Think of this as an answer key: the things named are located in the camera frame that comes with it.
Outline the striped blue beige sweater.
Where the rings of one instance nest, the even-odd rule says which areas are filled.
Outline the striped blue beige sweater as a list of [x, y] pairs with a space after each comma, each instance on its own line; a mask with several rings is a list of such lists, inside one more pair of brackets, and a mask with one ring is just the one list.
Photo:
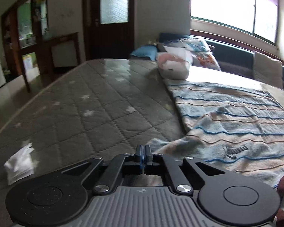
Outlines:
[[166, 80], [186, 135], [152, 139], [157, 153], [192, 156], [277, 187], [284, 176], [284, 108], [263, 90]]

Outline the grey quilted star table cover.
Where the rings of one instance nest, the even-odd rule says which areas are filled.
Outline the grey quilted star table cover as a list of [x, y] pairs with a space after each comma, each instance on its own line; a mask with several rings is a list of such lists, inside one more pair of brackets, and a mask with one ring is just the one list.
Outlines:
[[[284, 108], [283, 90], [241, 76], [191, 67], [177, 81], [267, 91]], [[154, 62], [83, 63], [0, 132], [0, 226], [284, 226], [284, 176], [272, 187], [152, 149], [153, 166], [136, 172], [138, 145], [185, 135]], [[35, 173], [9, 186], [4, 163], [29, 143]]]

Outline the white pink tissue box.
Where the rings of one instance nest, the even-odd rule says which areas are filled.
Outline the white pink tissue box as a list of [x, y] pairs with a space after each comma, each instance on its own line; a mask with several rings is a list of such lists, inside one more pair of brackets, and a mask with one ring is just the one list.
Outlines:
[[156, 56], [159, 73], [164, 79], [185, 80], [193, 63], [192, 54], [185, 48], [163, 46]]

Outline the blue cushion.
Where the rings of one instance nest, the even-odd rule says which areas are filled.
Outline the blue cushion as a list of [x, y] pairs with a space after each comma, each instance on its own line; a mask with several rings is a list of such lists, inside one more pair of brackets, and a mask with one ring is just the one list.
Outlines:
[[157, 55], [157, 47], [154, 45], [144, 45], [135, 49], [130, 54], [130, 59], [145, 59], [155, 61]]

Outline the butterfly print pillow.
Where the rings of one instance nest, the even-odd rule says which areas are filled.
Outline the butterfly print pillow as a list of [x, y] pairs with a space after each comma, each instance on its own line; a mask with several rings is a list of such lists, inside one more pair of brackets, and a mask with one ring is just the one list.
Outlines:
[[166, 48], [182, 48], [191, 53], [192, 65], [212, 70], [221, 71], [218, 61], [213, 56], [210, 46], [201, 36], [186, 36], [175, 40], [167, 40], [162, 43]]

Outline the crumpled white tissue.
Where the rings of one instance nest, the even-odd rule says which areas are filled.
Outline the crumpled white tissue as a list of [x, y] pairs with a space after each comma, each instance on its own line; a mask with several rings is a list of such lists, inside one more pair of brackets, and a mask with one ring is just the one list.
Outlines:
[[7, 184], [9, 186], [35, 173], [34, 163], [31, 157], [33, 151], [32, 143], [29, 143], [4, 163], [4, 169], [7, 174]]

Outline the dark teal corner sofa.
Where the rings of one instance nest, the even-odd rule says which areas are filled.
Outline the dark teal corner sofa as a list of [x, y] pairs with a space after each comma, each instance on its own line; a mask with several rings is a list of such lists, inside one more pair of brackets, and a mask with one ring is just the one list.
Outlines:
[[[160, 33], [159, 43], [167, 40], [175, 40], [189, 35], [180, 35], [174, 33]], [[243, 47], [215, 40], [212, 38], [205, 38], [209, 46], [213, 46], [213, 55], [218, 61], [220, 68], [223, 72], [240, 75], [249, 79], [253, 79], [253, 50], [248, 50]], [[284, 65], [283, 70], [283, 89], [284, 89]]]

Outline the dark wooden console table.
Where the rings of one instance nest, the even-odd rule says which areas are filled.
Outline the dark wooden console table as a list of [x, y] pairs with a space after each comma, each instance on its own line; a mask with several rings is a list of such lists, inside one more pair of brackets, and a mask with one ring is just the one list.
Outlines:
[[36, 53], [40, 76], [53, 82], [59, 76], [81, 64], [78, 33], [55, 36], [48, 40], [41, 40], [36, 44], [19, 47], [18, 58], [25, 87], [31, 92], [28, 71], [25, 70], [22, 57]]

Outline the dark wooden door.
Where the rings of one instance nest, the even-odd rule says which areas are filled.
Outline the dark wooden door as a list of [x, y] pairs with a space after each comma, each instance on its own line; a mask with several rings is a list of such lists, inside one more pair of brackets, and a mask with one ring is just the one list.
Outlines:
[[86, 60], [127, 59], [134, 50], [134, 0], [82, 0]]

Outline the grey square cushion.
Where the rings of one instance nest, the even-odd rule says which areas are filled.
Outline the grey square cushion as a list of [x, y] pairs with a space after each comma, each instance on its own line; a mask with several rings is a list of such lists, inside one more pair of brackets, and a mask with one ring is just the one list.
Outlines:
[[283, 88], [282, 63], [277, 59], [255, 51], [253, 55], [253, 79], [265, 84]]

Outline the dark wooden display cabinet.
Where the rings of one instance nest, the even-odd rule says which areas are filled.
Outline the dark wooden display cabinet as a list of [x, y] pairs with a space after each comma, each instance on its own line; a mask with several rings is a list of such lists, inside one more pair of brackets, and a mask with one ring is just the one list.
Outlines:
[[7, 69], [12, 78], [22, 74], [21, 49], [41, 42], [48, 31], [47, 0], [17, 0], [1, 16]]

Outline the window with green frame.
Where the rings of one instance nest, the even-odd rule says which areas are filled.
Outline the window with green frame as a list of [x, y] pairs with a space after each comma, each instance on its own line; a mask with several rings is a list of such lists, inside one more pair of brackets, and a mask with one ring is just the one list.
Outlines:
[[277, 40], [279, 0], [191, 0], [191, 17], [234, 28], [271, 44]]

